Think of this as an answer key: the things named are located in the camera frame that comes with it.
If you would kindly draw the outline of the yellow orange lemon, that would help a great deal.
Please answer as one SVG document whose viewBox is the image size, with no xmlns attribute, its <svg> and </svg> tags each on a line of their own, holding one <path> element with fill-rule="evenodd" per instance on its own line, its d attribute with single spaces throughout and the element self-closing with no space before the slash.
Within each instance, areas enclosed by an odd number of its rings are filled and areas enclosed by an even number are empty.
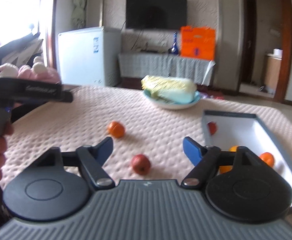
<svg viewBox="0 0 292 240">
<path fill-rule="evenodd" d="M 229 148 L 229 151 L 230 152 L 236 152 L 238 146 L 235 145 L 235 146 L 232 146 L 231 148 Z M 224 163 L 227 163 L 227 165 L 220 165 L 219 166 L 219 174 L 224 174 L 224 173 L 227 173 L 227 172 L 230 172 L 233 168 L 233 159 L 230 158 L 230 159 L 226 159 L 224 161 Z"/>
</svg>

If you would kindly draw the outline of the small red tomato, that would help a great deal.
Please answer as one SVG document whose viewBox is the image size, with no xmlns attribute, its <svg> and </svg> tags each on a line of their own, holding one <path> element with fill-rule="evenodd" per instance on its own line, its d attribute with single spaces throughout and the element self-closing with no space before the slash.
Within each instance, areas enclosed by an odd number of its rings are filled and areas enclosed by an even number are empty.
<svg viewBox="0 0 292 240">
<path fill-rule="evenodd" d="M 214 135 L 218 130 L 217 124 L 213 121 L 207 123 L 207 126 L 211 135 Z"/>
</svg>

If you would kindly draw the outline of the red apple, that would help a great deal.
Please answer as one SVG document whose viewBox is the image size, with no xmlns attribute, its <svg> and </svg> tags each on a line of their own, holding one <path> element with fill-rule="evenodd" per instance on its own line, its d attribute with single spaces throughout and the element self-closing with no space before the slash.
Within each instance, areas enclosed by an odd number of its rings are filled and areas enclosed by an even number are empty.
<svg viewBox="0 0 292 240">
<path fill-rule="evenodd" d="M 151 162 L 146 155 L 137 154 L 131 160 L 132 170 L 139 175 L 147 175 L 151 169 Z"/>
</svg>

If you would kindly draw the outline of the large orange tangerine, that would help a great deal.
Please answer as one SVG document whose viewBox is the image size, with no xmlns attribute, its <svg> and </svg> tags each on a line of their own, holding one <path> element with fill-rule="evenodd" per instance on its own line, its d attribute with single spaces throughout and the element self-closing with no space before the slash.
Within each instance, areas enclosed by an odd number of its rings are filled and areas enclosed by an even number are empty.
<svg viewBox="0 0 292 240">
<path fill-rule="evenodd" d="M 263 161 L 264 161 L 268 166 L 270 166 L 270 167 L 273 167 L 274 164 L 275 164 L 275 158 L 274 158 L 274 156 L 273 156 L 271 153 L 269 153 L 269 152 L 265 152 L 265 153 L 259 155 L 259 158 L 260 158 L 261 160 L 263 160 Z"/>
</svg>

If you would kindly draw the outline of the wooden kitchen cabinet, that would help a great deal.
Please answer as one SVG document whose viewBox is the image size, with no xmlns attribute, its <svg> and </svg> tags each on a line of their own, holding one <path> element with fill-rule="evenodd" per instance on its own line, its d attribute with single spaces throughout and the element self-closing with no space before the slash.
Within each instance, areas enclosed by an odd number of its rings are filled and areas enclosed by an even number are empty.
<svg viewBox="0 0 292 240">
<path fill-rule="evenodd" d="M 272 54 L 267 54 L 266 64 L 264 68 L 263 84 L 269 94 L 275 94 L 281 68 L 281 58 L 275 57 Z"/>
</svg>

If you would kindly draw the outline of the grey cardboard tray box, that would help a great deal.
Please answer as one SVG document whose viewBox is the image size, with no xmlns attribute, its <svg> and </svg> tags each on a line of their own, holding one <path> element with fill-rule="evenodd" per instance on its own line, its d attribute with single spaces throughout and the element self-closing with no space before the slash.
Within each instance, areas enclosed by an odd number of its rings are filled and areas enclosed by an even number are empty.
<svg viewBox="0 0 292 240">
<path fill-rule="evenodd" d="M 207 126 L 211 121 L 218 126 L 214 135 Z M 257 115 L 204 110 L 202 131 L 207 146 L 217 146 L 225 151 L 237 145 L 248 147 L 256 155 L 271 153 L 275 158 L 273 169 L 292 187 L 292 158 Z"/>
</svg>

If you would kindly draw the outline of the pink plush toy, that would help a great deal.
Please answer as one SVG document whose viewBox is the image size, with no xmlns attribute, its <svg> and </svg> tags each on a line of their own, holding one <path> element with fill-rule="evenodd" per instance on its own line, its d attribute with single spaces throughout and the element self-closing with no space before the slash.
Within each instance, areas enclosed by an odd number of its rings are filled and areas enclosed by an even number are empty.
<svg viewBox="0 0 292 240">
<path fill-rule="evenodd" d="M 34 80 L 46 83 L 61 83 L 58 72 L 44 65 L 43 58 L 36 56 L 32 67 L 25 64 L 18 68 L 11 63 L 0 65 L 0 77 L 18 78 L 23 80 Z"/>
</svg>

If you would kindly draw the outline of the pink quilted table cover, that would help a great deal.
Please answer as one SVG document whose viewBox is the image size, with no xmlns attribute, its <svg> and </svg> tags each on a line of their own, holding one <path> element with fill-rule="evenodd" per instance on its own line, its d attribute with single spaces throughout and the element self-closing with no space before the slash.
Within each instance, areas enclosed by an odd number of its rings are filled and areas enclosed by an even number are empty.
<svg viewBox="0 0 292 240">
<path fill-rule="evenodd" d="M 2 200 L 10 220 L 0 239 L 292 239 L 292 187 L 246 146 L 221 149 L 204 189 L 185 189 L 194 168 L 183 151 L 191 137 L 207 146 L 204 110 L 257 115 L 292 158 L 292 124 L 270 107 L 201 99 L 169 111 L 141 90 L 82 86 L 71 103 L 48 102 L 14 123 L 2 169 Z M 107 132 L 120 122 L 125 135 Z M 75 150 L 113 139 L 103 169 L 115 182 L 94 190 L 79 172 Z M 136 174 L 137 154 L 151 162 Z M 232 158 L 230 172 L 219 166 Z"/>
</svg>

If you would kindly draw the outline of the light blue plate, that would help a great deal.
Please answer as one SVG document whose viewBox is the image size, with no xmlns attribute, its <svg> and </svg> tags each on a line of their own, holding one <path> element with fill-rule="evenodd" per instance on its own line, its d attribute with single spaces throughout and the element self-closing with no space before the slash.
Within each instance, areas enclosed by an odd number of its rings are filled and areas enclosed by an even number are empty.
<svg viewBox="0 0 292 240">
<path fill-rule="evenodd" d="M 163 99 L 154 99 L 151 97 L 150 92 L 147 90 L 143 91 L 143 95 L 156 107 L 162 108 L 162 109 L 168 109 L 168 110 L 182 110 L 182 109 L 187 109 L 190 107 L 195 106 L 202 98 L 203 96 L 201 95 L 200 92 L 196 91 L 195 92 L 195 97 L 194 100 L 190 103 L 185 103 L 185 104 L 180 104 L 180 103 L 175 103 L 171 101 L 165 101 Z"/>
</svg>

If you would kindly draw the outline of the napa cabbage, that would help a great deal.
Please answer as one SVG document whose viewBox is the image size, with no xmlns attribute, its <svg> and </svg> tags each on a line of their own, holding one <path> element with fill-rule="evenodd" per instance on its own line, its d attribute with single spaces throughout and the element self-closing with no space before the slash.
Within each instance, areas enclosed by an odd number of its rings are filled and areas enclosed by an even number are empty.
<svg viewBox="0 0 292 240">
<path fill-rule="evenodd" d="M 164 100 L 177 104 L 191 103 L 195 99 L 197 85 L 191 79 L 147 75 L 141 86 L 154 100 Z"/>
</svg>

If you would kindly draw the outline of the white chest freezer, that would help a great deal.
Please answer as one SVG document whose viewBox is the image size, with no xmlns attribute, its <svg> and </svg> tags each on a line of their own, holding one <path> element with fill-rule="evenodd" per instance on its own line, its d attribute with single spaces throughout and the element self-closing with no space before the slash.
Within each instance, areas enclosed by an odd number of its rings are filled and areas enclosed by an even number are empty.
<svg viewBox="0 0 292 240">
<path fill-rule="evenodd" d="M 121 30 L 92 27 L 58 34 L 58 72 L 65 85 L 114 87 L 120 82 Z"/>
</svg>

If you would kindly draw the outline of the grey cloth covered cabinet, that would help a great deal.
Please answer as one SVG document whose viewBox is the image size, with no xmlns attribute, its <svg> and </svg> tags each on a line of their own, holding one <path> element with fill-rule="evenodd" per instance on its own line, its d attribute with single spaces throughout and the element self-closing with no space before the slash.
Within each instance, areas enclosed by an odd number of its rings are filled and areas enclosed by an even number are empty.
<svg viewBox="0 0 292 240">
<path fill-rule="evenodd" d="M 211 84 L 215 66 L 214 61 L 153 53 L 120 53 L 118 61 L 121 77 L 179 77 L 204 86 Z"/>
</svg>

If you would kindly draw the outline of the blue glass bottle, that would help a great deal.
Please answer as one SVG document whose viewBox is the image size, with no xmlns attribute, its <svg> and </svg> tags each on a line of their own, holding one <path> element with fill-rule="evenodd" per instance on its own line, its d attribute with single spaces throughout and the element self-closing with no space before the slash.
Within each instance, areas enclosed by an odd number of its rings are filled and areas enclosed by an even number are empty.
<svg viewBox="0 0 292 240">
<path fill-rule="evenodd" d="M 179 55 L 179 49 L 177 46 L 177 32 L 173 34 L 173 45 L 169 48 L 168 52 L 173 55 Z"/>
</svg>

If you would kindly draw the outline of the orange gift bag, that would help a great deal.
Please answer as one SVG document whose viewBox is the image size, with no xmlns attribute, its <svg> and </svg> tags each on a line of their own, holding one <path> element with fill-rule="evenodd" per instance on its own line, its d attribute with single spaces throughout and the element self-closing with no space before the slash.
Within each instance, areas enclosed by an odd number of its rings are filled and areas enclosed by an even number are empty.
<svg viewBox="0 0 292 240">
<path fill-rule="evenodd" d="M 181 27 L 181 56 L 214 61 L 215 29 L 209 27 Z"/>
</svg>

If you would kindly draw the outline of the black wall television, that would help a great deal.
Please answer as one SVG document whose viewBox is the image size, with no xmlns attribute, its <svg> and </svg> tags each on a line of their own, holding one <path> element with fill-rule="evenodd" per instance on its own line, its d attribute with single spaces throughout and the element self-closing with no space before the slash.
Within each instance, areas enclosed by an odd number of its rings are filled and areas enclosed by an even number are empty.
<svg viewBox="0 0 292 240">
<path fill-rule="evenodd" d="M 187 0 L 126 0 L 126 28 L 179 30 L 187 25 Z"/>
</svg>

